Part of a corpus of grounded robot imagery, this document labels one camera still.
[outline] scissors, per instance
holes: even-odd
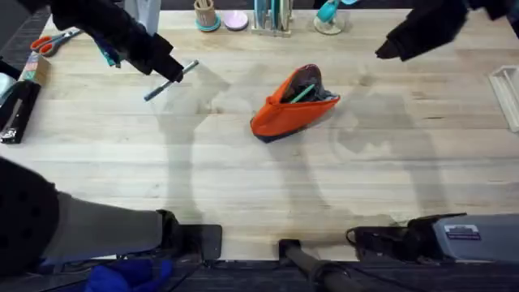
[[[56,36],[42,36],[31,44],[31,50],[44,57],[52,57],[68,39],[79,35],[82,30],[68,31]]]

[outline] desk organizer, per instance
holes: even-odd
[[[255,0],[251,32],[262,36],[290,37],[293,4],[293,0]]]

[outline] label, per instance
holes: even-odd
[[[449,239],[481,240],[481,235],[476,225],[446,225],[444,228]]]

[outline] teal pen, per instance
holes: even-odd
[[[305,97],[314,87],[315,87],[315,84],[308,86],[307,89],[305,89],[301,93],[299,93],[290,103],[298,102],[300,99]]]

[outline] orange pencil case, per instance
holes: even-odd
[[[296,97],[309,88],[308,94],[296,101]],[[319,68],[306,65],[267,97],[251,121],[252,133],[265,143],[292,135],[326,113],[340,99],[324,89]]]

